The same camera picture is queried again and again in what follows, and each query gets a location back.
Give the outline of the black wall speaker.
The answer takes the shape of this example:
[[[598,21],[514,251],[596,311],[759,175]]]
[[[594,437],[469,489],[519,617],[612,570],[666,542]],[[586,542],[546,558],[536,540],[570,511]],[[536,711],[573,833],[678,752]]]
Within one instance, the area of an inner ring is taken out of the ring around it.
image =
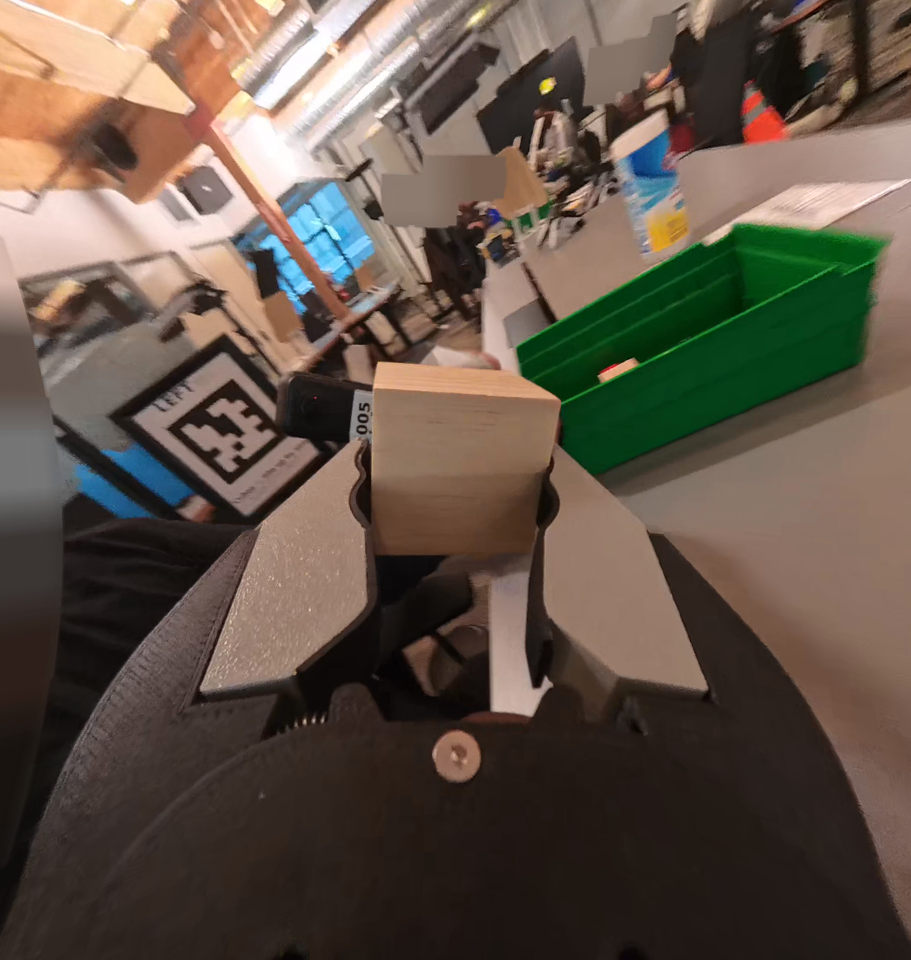
[[[197,166],[183,174],[175,186],[189,205],[203,216],[220,213],[234,198],[226,181],[208,164]]]

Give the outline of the black round ceiling fixture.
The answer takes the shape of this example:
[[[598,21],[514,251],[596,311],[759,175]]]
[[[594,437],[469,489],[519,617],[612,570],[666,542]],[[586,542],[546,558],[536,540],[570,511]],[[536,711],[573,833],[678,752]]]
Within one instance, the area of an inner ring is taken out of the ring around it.
[[[95,168],[106,173],[129,174],[139,165],[139,157],[125,133],[108,123],[89,131],[89,155]]]

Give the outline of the printed paper sheet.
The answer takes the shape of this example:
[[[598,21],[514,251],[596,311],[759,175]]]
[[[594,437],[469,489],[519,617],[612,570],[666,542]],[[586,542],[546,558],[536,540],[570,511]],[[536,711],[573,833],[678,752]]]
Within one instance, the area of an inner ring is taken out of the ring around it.
[[[739,214],[733,224],[823,230],[911,183],[911,178],[791,186]]]

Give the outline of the silver ventilation duct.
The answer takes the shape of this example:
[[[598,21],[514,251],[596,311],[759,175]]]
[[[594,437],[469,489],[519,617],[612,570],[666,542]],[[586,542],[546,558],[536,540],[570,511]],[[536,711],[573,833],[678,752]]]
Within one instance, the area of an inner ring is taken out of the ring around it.
[[[499,2],[332,2],[311,22],[280,23],[237,68],[256,108],[319,150],[452,37],[493,18]]]

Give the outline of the green plastic bin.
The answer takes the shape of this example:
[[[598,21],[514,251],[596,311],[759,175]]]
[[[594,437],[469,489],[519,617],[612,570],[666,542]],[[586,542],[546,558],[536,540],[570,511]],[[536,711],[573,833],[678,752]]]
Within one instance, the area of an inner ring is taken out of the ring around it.
[[[521,375],[561,402],[564,450],[606,473],[861,364],[891,242],[738,223],[521,343]]]

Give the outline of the large natural wooden cube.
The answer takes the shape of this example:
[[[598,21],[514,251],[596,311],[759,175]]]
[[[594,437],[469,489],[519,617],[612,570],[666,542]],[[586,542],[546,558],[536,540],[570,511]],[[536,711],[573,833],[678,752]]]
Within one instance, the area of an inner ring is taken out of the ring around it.
[[[381,362],[370,459],[375,551],[528,553],[560,400],[504,370]]]

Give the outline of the framed black-white marker sign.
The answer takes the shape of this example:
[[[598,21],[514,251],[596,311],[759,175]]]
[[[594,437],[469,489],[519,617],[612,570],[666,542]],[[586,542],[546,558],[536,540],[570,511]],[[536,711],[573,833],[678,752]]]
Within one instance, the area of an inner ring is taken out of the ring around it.
[[[258,522],[326,459],[277,429],[270,374],[227,334],[197,347],[142,323],[59,348],[41,371],[55,418],[97,455],[74,467],[78,486],[120,518],[149,510],[113,490],[104,462],[184,518]]]

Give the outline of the orange traffic cone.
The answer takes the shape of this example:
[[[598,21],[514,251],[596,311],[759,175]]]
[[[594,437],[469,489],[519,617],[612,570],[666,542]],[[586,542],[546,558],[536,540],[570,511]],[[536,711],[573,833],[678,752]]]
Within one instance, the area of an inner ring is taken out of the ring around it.
[[[740,124],[746,145],[779,142],[789,137],[784,119],[752,80],[742,89]]]

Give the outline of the grey desk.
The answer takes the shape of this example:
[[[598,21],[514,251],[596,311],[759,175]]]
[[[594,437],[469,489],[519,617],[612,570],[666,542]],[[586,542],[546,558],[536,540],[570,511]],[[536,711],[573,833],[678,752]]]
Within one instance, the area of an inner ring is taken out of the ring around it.
[[[602,482],[785,666],[833,741],[911,912],[911,121],[680,165],[693,237],[805,183],[908,179],[839,227],[891,243],[861,365]]]

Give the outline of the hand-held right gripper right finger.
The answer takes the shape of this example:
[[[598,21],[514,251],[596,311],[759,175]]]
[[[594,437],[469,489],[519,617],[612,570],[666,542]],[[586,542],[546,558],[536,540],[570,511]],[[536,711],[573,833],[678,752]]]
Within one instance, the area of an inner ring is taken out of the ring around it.
[[[532,552],[525,649],[534,686],[613,718],[637,693],[709,690],[650,532],[560,447],[545,473]]]

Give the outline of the black monitor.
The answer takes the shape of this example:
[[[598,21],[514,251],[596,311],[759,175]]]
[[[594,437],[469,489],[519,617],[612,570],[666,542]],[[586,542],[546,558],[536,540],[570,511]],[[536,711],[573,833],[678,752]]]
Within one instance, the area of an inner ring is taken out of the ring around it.
[[[530,149],[538,109],[563,107],[568,102],[576,123],[593,110],[584,100],[585,71],[574,37],[553,50],[543,50],[499,85],[495,98],[476,115],[476,122],[492,155],[520,140]]]

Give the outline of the white blue wipes canister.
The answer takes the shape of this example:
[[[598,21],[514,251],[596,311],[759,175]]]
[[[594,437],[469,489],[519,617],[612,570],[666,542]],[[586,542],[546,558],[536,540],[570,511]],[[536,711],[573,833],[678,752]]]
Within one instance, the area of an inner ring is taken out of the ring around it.
[[[668,114],[658,110],[608,148],[640,254],[661,258],[689,241],[690,222]]]

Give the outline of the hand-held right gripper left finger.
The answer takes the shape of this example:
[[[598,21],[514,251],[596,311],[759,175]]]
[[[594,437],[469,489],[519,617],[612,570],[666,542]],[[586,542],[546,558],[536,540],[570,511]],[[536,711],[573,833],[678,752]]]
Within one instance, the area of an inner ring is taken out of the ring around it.
[[[374,612],[369,449],[351,440],[260,523],[199,693],[291,688]]]

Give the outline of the tan wooden board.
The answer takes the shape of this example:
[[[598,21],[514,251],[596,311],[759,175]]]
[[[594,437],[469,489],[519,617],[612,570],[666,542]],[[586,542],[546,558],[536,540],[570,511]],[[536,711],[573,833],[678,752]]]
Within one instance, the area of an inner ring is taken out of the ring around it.
[[[501,217],[513,220],[527,211],[538,211],[550,202],[545,183],[517,147],[509,146],[498,154],[505,161],[506,180],[501,198],[493,201]]]

